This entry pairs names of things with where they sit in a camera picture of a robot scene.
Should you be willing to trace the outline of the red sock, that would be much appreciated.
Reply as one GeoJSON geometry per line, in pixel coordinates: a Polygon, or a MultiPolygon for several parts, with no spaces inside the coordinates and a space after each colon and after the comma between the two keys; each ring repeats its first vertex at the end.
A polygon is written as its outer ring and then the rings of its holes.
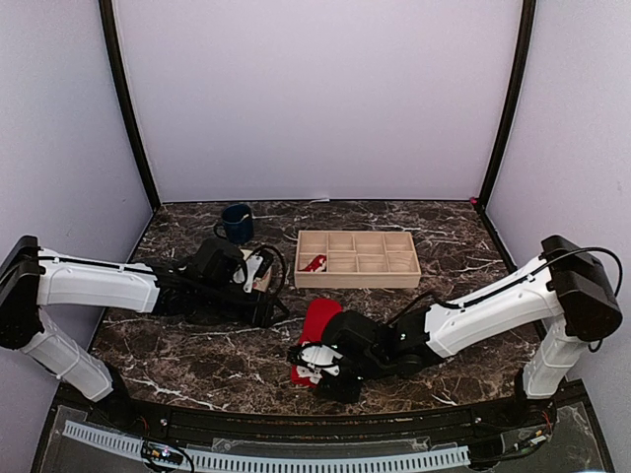
{"type": "Polygon", "coordinates": [[[325,254],[315,256],[303,269],[302,272],[319,273],[326,269],[327,258],[325,254]]]}
{"type": "MultiPolygon", "coordinates": [[[[342,305],[336,301],[329,299],[316,299],[312,301],[307,309],[302,334],[299,338],[299,344],[303,345],[307,342],[320,342],[322,332],[326,324],[337,313],[342,311],[342,305]]],[[[294,384],[315,388],[317,382],[309,376],[301,376],[299,370],[301,367],[292,366],[291,381],[294,384]]]]}

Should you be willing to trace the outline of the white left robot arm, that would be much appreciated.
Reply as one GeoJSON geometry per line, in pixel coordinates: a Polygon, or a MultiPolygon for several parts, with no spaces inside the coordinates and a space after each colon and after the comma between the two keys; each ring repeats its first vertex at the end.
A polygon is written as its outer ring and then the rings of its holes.
{"type": "Polygon", "coordinates": [[[45,313],[51,305],[120,308],[157,316],[206,312],[257,327],[274,323],[277,290],[260,290],[273,247],[250,254],[216,238],[178,264],[115,263],[61,254],[21,236],[1,264],[1,345],[75,387],[119,430],[139,421],[117,370],[93,357],[45,313]]]}

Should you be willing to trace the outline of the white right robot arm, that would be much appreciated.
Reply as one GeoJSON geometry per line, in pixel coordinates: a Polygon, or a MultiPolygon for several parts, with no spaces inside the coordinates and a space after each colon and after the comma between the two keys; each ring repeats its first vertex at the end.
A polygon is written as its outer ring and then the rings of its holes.
{"type": "Polygon", "coordinates": [[[590,344],[622,322],[621,287],[610,283],[598,259],[613,251],[578,247],[561,236],[541,245],[521,269],[451,302],[428,291],[421,297],[429,305],[413,301],[387,322],[352,310],[336,313],[319,340],[302,348],[312,380],[320,387],[358,387],[365,379],[416,374],[478,342],[547,319],[546,336],[516,382],[517,395],[503,407],[510,426],[526,426],[590,344]]]}

